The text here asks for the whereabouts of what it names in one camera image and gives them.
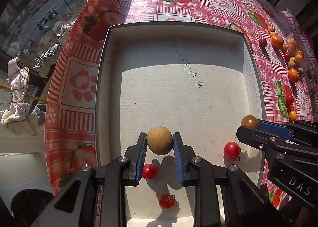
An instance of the red cherry tomato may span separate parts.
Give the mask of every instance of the red cherry tomato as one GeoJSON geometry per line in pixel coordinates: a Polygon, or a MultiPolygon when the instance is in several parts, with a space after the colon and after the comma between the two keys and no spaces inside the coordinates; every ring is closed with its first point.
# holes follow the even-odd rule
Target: red cherry tomato
{"type": "Polygon", "coordinates": [[[284,53],[284,59],[285,59],[286,62],[290,61],[290,55],[289,55],[288,52],[284,53]]]}
{"type": "Polygon", "coordinates": [[[267,40],[264,38],[259,38],[259,45],[261,48],[266,48],[267,47],[267,40]]]}
{"type": "Polygon", "coordinates": [[[239,154],[241,153],[241,148],[235,142],[228,142],[224,146],[224,154],[231,160],[235,160],[237,157],[239,158],[239,154]]]}
{"type": "Polygon", "coordinates": [[[294,102],[294,97],[292,95],[289,95],[285,99],[287,104],[292,104],[294,102]]]}
{"type": "Polygon", "coordinates": [[[175,205],[175,196],[174,195],[162,195],[159,198],[159,206],[163,209],[169,209],[175,205]]]}
{"type": "Polygon", "coordinates": [[[158,169],[153,164],[145,164],[143,166],[143,178],[145,180],[153,180],[157,177],[158,169]]]}

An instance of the table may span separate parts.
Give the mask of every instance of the table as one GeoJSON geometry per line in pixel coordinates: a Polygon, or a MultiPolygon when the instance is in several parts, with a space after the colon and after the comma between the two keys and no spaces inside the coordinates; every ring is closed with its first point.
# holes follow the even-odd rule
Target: table
{"type": "MultiPolygon", "coordinates": [[[[312,100],[309,95],[315,82],[304,74],[299,82],[291,84],[282,54],[276,53],[270,43],[268,25],[285,40],[290,31],[297,33],[306,53],[307,67],[311,68],[312,74],[317,73],[313,50],[289,10],[278,11],[265,0],[89,0],[63,46],[48,95],[45,148],[54,195],[79,166],[85,163],[96,165],[92,146],[94,95],[108,26],[144,21],[208,23],[244,33],[261,79],[266,120],[288,121],[278,107],[276,81],[291,87],[298,119],[317,120],[317,95],[312,100]],[[259,38],[267,39],[266,52],[260,49],[259,38]]],[[[289,197],[266,179],[267,172],[265,163],[262,184],[267,186],[271,201],[278,208],[289,197]]]]}

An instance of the blue gripper pad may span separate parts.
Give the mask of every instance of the blue gripper pad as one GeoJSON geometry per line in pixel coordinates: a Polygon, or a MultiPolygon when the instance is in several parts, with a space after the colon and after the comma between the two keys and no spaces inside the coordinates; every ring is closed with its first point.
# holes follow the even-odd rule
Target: blue gripper pad
{"type": "Polygon", "coordinates": [[[143,144],[140,147],[139,151],[139,157],[137,161],[137,171],[136,171],[136,177],[135,180],[137,181],[137,185],[139,184],[139,181],[141,180],[142,174],[143,174],[143,166],[145,164],[146,159],[146,153],[147,153],[147,135],[145,135],[143,139],[143,144]]]}
{"type": "Polygon", "coordinates": [[[291,140],[292,138],[292,134],[288,131],[287,127],[283,126],[283,125],[276,125],[276,124],[272,124],[270,122],[263,122],[263,121],[259,121],[259,129],[269,132],[269,133],[273,133],[275,135],[280,136],[280,139],[282,141],[286,141],[286,140],[291,140]]]}
{"type": "Polygon", "coordinates": [[[183,164],[181,159],[181,154],[179,150],[179,145],[175,134],[173,134],[173,152],[175,154],[175,167],[177,169],[178,179],[180,181],[180,185],[184,184],[184,176],[183,176],[183,164]]]}

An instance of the pedestrian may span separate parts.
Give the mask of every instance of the pedestrian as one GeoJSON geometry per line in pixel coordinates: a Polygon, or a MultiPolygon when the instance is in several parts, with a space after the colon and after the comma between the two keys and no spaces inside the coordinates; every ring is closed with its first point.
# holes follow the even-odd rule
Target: pedestrian
{"type": "Polygon", "coordinates": [[[36,41],[34,41],[34,40],[32,40],[32,39],[29,39],[29,41],[31,42],[31,47],[32,47],[33,45],[37,44],[36,41]]]}

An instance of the street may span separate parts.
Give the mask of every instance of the street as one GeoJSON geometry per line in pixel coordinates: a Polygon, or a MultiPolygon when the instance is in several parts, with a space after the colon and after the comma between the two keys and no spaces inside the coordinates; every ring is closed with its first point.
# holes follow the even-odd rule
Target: street
{"type": "MultiPolygon", "coordinates": [[[[82,0],[66,0],[68,5],[72,8],[77,3],[82,0]]],[[[29,39],[32,39],[38,42],[49,30],[39,30],[37,24],[41,21],[43,17],[45,17],[46,13],[49,10],[56,10],[58,15],[56,18],[53,18],[52,22],[48,21],[48,26],[51,28],[59,18],[61,18],[66,12],[69,11],[69,7],[66,5],[64,0],[49,0],[45,3],[40,10],[34,15],[30,16],[21,26],[20,34],[18,36],[18,43],[23,44],[24,42],[28,42],[29,39]]]]}

